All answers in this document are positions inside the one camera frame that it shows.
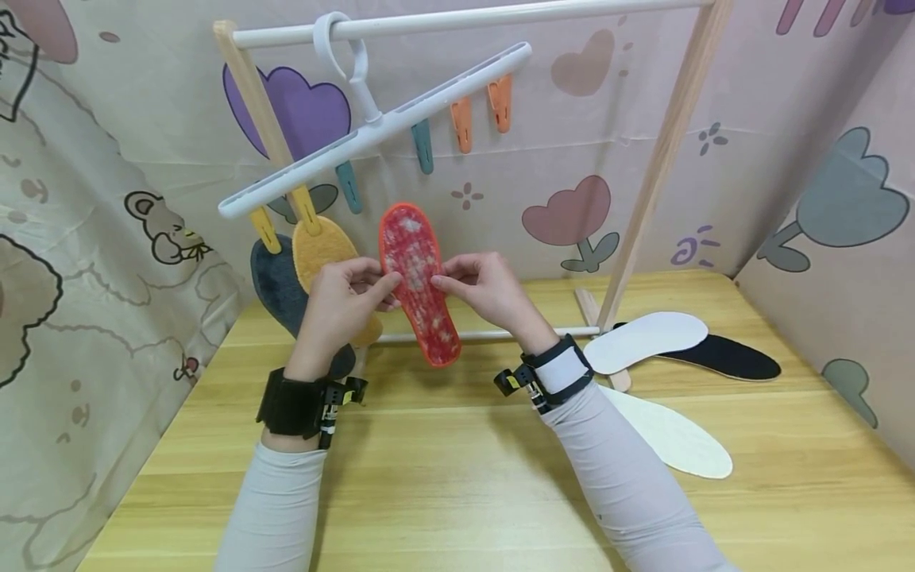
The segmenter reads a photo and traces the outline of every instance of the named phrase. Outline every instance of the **yellow clothespin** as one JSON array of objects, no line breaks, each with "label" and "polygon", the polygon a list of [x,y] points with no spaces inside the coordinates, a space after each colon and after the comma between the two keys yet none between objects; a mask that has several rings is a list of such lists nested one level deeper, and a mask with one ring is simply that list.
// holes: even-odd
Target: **yellow clothespin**
[{"label": "yellow clothespin", "polygon": [[282,247],[280,246],[279,239],[276,238],[276,229],[274,228],[273,221],[270,220],[270,215],[267,214],[267,209],[260,207],[252,212],[250,217],[251,224],[254,225],[257,235],[261,237],[261,242],[264,243],[267,252],[270,254],[280,254]]},{"label": "yellow clothespin", "polygon": [[457,132],[457,146],[460,152],[466,155],[473,147],[473,137],[470,134],[470,98],[464,97],[451,103],[451,121]]},{"label": "yellow clothespin", "polygon": [[499,133],[508,133],[511,127],[511,74],[491,81],[487,86],[490,96],[490,107],[496,118],[496,129]]},{"label": "yellow clothespin", "polygon": [[308,187],[303,185],[286,195],[286,198],[289,200],[290,206],[292,206],[292,210],[299,221],[305,225],[308,234],[311,236],[321,234],[318,213],[315,211],[315,204],[311,201],[311,195],[308,194]]}]

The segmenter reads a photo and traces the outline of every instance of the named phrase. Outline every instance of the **yellow insole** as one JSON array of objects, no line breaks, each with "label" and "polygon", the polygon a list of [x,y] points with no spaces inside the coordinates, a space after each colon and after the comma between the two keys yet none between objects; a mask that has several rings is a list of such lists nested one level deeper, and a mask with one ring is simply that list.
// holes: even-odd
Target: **yellow insole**
[{"label": "yellow insole", "polygon": [[[350,237],[334,221],[318,216],[318,224],[321,225],[318,236],[308,234],[302,222],[296,225],[292,235],[292,257],[296,264],[296,275],[298,283],[306,292],[324,264],[359,257]],[[350,343],[357,348],[365,347],[377,341],[381,335],[382,321],[377,316],[372,316],[365,329],[350,340]]]}]

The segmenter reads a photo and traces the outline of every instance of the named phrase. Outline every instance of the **wooden table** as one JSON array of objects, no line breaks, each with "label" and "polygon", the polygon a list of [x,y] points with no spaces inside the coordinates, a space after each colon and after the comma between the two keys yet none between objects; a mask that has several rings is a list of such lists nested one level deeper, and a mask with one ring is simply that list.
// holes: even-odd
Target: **wooden table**
[{"label": "wooden table", "polygon": [[[573,287],[530,283],[556,326],[582,325]],[[455,303],[460,329],[484,325]],[[784,373],[744,383],[666,360],[630,370],[631,393],[692,418],[734,459],[727,480],[676,473],[745,572],[915,570],[915,477],[721,275],[637,275],[620,318],[695,314],[765,351]],[[388,332],[408,331],[403,315]],[[291,339],[242,314],[83,562],[81,572],[210,570],[260,427],[267,372]],[[562,449],[522,394],[492,375],[514,343],[468,344],[444,371],[415,346],[372,348],[367,406],[341,412],[325,470],[319,572],[624,570],[592,521]]]}]

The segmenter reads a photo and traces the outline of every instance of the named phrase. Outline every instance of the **teal clothespin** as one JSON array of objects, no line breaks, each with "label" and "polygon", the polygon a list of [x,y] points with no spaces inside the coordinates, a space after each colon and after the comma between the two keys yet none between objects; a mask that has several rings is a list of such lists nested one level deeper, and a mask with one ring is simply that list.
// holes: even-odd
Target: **teal clothespin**
[{"label": "teal clothespin", "polygon": [[337,180],[340,188],[343,189],[343,196],[350,205],[350,211],[353,214],[362,212],[362,203],[359,200],[359,188],[356,187],[356,172],[352,169],[352,164],[347,161],[342,165],[337,165]]},{"label": "teal clothespin", "polygon": [[432,174],[432,136],[429,133],[429,120],[424,119],[410,128],[413,142],[416,144],[416,157],[419,159],[419,170],[427,175]]}]

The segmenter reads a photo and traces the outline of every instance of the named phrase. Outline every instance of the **printed fabric wall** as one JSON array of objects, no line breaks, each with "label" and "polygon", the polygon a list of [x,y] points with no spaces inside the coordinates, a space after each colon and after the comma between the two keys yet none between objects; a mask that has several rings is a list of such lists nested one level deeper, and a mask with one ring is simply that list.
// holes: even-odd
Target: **printed fabric wall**
[{"label": "printed fabric wall", "polygon": [[[247,221],[222,219],[216,205],[272,169],[213,21],[270,27],[333,10],[364,18],[505,3],[0,2],[0,569],[77,565],[250,292],[239,275],[249,274],[255,233]],[[853,400],[874,380],[864,392],[873,409],[859,411],[875,412],[868,420],[879,419],[910,459],[901,344],[912,332],[899,310],[911,233],[908,211],[887,197],[912,182],[904,153],[912,86],[902,66],[915,52],[894,48],[912,4],[737,0],[638,268],[734,274],[851,122],[837,153],[859,152],[859,170],[881,180],[878,164],[889,165],[871,189],[882,199],[867,202],[852,188],[810,210],[802,199],[797,221],[767,241],[741,281]],[[477,93],[469,154],[440,113],[430,118],[431,174],[404,133],[353,159],[360,214],[333,173],[313,181],[313,201],[364,254],[377,252],[383,211],[410,200],[429,215],[445,256],[498,249],[528,278],[606,272],[694,14],[368,41],[368,83],[384,111],[517,41],[529,41],[533,56],[514,74],[509,133],[498,134]],[[345,59],[346,46],[336,50]],[[310,46],[253,56],[295,158],[363,123],[349,87],[321,69]],[[289,234],[288,205],[271,209]],[[877,222],[843,234],[862,216]],[[855,244],[863,245],[842,248]],[[810,269],[798,272],[804,260]]]},{"label": "printed fabric wall", "polygon": [[[216,205],[272,169],[224,70],[213,22],[275,27],[334,10],[365,18],[506,2],[9,4],[150,188],[248,275],[254,230],[247,219],[222,219]],[[733,274],[756,250],[793,201],[791,182],[823,140],[825,120],[847,113],[872,75],[896,19],[879,2],[844,4],[736,2],[639,271],[703,266]],[[529,41],[533,56],[513,77],[509,133],[496,131],[478,92],[469,154],[458,149],[449,113],[439,113],[430,118],[431,174],[421,172],[407,131],[351,161],[361,214],[350,211],[333,172],[312,181],[317,210],[364,254],[377,254],[384,210],[410,200],[429,215],[445,256],[500,250],[526,278],[606,272],[694,17],[695,10],[662,11],[369,40],[368,84],[384,111],[518,41]],[[335,50],[349,57],[345,43]],[[295,158],[363,124],[349,86],[319,65],[311,46],[259,49],[253,58]],[[288,205],[279,200],[273,210],[277,229],[290,233]]]},{"label": "printed fabric wall", "polygon": [[913,32],[910,26],[797,204],[737,279],[915,468]]},{"label": "printed fabric wall", "polygon": [[0,570],[69,571],[237,318],[241,282],[1,5],[0,42]]}]

